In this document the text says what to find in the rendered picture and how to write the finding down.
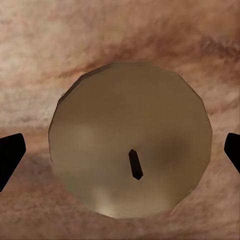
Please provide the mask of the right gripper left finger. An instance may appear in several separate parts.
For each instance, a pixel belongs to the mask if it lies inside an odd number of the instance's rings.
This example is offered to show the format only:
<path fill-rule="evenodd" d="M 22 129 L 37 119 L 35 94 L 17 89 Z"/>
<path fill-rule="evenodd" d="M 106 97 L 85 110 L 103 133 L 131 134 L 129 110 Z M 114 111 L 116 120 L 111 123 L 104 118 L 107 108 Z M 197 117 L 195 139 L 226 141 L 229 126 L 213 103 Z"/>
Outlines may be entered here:
<path fill-rule="evenodd" d="M 0 193 L 25 153 L 26 144 L 22 133 L 0 138 Z"/>

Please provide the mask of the pillar candle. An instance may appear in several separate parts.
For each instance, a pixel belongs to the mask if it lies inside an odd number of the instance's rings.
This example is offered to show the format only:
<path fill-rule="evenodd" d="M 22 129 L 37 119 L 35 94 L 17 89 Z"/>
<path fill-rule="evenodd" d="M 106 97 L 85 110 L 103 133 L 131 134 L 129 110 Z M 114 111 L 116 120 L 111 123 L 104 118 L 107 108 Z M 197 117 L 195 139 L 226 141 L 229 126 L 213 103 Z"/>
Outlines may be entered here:
<path fill-rule="evenodd" d="M 202 97 L 148 60 L 111 61 L 81 75 L 48 130 L 65 191 L 118 220 L 166 212 L 191 194 L 211 161 L 212 139 Z"/>

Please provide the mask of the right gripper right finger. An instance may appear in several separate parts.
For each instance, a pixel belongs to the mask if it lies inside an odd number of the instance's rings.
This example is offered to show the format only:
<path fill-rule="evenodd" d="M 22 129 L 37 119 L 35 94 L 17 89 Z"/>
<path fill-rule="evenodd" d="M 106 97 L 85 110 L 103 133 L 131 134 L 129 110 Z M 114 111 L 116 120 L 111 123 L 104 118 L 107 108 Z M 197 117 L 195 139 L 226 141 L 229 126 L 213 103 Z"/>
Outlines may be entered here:
<path fill-rule="evenodd" d="M 240 173 L 240 135 L 229 133 L 227 135 L 224 151 Z"/>

